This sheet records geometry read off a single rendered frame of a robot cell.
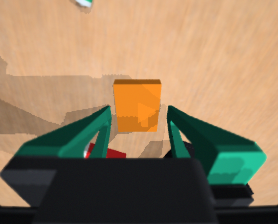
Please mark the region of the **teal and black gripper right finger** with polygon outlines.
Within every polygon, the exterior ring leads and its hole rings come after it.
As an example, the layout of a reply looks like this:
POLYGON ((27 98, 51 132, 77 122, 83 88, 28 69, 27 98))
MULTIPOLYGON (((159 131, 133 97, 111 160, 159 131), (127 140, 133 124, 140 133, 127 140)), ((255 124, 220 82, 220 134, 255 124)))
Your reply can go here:
POLYGON ((210 186, 246 185, 267 159, 255 141, 197 119, 168 105, 167 126, 173 158, 191 158, 180 132, 193 145, 195 159, 210 186))

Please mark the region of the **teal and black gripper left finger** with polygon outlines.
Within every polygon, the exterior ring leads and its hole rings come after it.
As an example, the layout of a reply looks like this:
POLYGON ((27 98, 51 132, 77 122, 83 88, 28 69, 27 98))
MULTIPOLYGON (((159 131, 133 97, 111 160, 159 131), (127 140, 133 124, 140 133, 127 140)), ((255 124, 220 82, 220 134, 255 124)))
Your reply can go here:
POLYGON ((83 119, 24 142, 13 156, 45 155, 60 158, 85 158, 85 147, 99 131, 88 158, 106 158, 111 121, 111 108, 105 106, 83 119))

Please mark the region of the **orange block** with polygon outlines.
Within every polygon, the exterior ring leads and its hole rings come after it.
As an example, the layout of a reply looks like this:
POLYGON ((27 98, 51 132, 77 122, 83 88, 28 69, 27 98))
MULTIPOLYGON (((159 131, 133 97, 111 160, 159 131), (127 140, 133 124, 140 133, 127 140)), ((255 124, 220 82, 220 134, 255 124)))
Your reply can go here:
POLYGON ((118 132, 157 132, 160 79, 115 79, 118 132))

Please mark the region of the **green battery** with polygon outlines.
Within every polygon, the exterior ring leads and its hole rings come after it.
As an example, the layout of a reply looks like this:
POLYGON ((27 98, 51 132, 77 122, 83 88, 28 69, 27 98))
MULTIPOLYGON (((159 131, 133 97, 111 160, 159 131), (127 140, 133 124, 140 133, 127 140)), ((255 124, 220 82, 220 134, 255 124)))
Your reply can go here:
POLYGON ((76 0, 82 6, 91 7, 92 0, 76 0))

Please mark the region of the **black rack of three labelled bins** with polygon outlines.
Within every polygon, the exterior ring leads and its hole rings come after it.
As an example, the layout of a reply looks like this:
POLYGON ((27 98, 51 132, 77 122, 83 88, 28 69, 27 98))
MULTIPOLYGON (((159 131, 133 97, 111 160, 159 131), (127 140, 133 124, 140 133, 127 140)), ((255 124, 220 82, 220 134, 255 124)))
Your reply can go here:
MULTIPOLYGON (((186 142, 186 141, 183 141, 188 153, 190 154, 191 158, 194 158, 195 156, 195 150, 194 150, 194 147, 191 143, 189 142, 186 142)), ((163 158, 173 158, 172 157, 172 152, 171 152, 171 149, 167 152, 167 154, 163 157, 163 158)), ((253 195, 253 191, 252 189, 250 188, 249 184, 247 183, 246 184, 246 187, 248 188, 248 190, 250 191, 251 195, 253 195)))

